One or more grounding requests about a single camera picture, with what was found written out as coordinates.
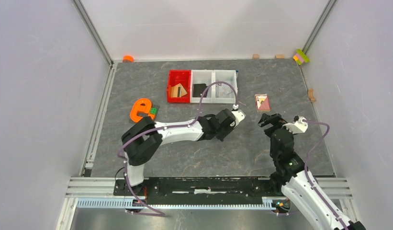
orange object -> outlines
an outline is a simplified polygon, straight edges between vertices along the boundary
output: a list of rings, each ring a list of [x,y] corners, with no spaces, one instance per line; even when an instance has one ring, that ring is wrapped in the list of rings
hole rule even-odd
[[[150,109],[151,106],[153,104],[151,103],[151,101],[147,98],[140,98],[138,99],[134,105],[133,108],[130,112],[130,118],[134,121],[134,122],[139,122],[141,120],[141,116],[138,115],[138,113],[145,113],[147,114],[147,116],[151,117],[151,119],[154,120],[154,118],[156,117],[155,114],[151,114],[150,113]]]
[[[316,98],[313,97],[313,89],[308,89],[308,97],[309,97],[310,102],[313,103],[316,101]]]
[[[134,58],[132,56],[126,55],[123,57],[123,62],[133,62]]]

card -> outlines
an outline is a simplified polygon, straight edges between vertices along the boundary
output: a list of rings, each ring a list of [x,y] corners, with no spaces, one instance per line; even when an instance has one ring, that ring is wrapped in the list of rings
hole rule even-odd
[[[269,98],[266,94],[256,94],[256,106],[258,112],[269,112]]]

black base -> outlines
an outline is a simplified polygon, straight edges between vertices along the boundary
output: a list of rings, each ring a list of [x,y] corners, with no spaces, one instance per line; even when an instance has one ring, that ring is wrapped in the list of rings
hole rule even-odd
[[[150,177],[140,186],[137,195],[146,192],[150,205],[262,204],[263,196],[278,196],[269,179],[262,177]],[[195,194],[195,189],[226,193]],[[116,181],[113,195],[131,196],[125,180]]]

colorful block stack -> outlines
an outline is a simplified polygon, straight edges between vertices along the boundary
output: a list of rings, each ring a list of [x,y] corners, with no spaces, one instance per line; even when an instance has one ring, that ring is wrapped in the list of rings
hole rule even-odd
[[[300,49],[296,50],[296,54],[293,56],[293,59],[298,63],[298,65],[302,65],[303,63],[309,62],[309,58],[301,51]]]

pink block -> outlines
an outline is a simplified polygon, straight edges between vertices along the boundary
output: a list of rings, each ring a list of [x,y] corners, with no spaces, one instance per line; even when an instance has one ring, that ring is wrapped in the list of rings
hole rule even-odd
[[[301,55],[299,55],[298,53],[295,54],[295,56],[296,56],[302,63],[305,62],[305,60],[304,60],[304,59],[301,57]]]

